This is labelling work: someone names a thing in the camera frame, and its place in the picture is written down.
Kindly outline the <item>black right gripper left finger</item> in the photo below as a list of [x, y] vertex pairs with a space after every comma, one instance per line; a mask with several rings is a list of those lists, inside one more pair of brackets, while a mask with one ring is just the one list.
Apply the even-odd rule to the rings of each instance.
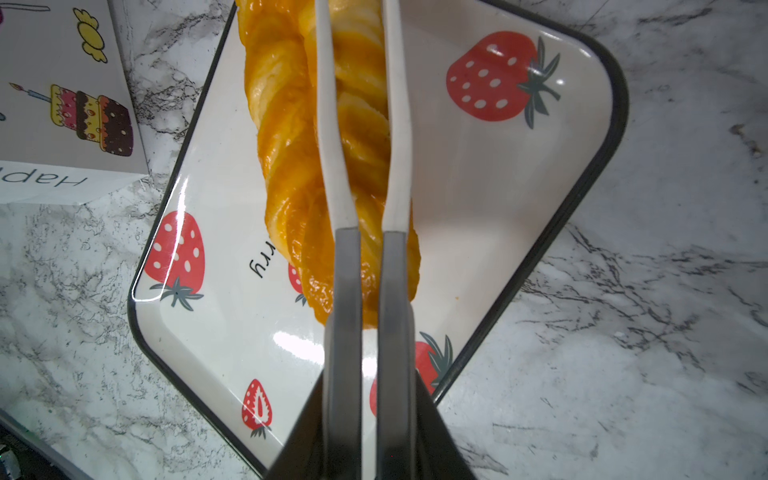
[[323, 477], [323, 373], [320, 373], [304, 407], [264, 476], [265, 480], [319, 480]]

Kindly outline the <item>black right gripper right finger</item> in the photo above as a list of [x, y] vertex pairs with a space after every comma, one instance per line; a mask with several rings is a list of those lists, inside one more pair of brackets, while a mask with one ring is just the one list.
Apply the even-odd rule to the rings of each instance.
[[416, 478], [474, 480], [419, 373], [416, 373]]

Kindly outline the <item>white paper gift bag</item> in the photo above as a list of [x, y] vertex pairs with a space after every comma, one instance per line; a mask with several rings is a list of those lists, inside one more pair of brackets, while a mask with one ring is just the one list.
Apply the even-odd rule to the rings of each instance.
[[147, 173], [108, 2], [2, 2], [2, 203], [86, 203]]

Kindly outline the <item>long twisted bread loaf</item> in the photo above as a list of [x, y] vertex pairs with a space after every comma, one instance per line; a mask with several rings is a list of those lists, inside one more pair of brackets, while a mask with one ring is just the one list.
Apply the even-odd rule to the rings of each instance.
[[[361, 234], [362, 322], [373, 328], [390, 164], [382, 12], [377, 1], [333, 1], [329, 8], [340, 135]], [[316, 135], [315, 5], [242, 1], [237, 18], [267, 231], [325, 322], [333, 308], [334, 240]]]

